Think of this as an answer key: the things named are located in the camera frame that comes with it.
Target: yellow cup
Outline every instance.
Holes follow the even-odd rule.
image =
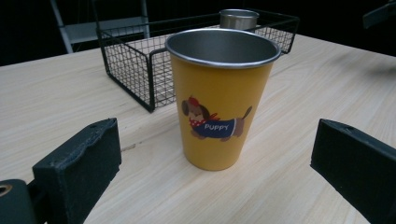
[[[239,158],[279,46],[231,29],[180,32],[165,46],[187,160],[204,170],[229,168]]]

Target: wooden table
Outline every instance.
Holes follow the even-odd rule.
[[[367,223],[310,166],[319,119],[396,147],[396,58],[297,35],[276,61],[238,162],[184,158],[176,105],[148,113],[106,74],[99,49],[0,67],[0,177],[85,126],[117,118],[122,165],[85,223]]]

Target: dog illustration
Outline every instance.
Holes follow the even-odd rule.
[[[247,109],[244,117],[220,120],[217,114],[210,114],[208,109],[200,105],[198,100],[190,97],[181,104],[183,114],[189,117],[191,134],[199,139],[207,137],[219,138],[225,142],[232,136],[239,137],[244,131],[245,118],[250,113],[252,107]]]

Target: wire basket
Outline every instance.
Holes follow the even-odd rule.
[[[275,41],[283,54],[291,51],[299,18],[250,9],[260,14],[257,27],[249,29]],[[136,101],[153,112],[176,100],[166,38],[198,28],[219,28],[219,14],[157,21],[115,29],[97,29],[107,74]]]

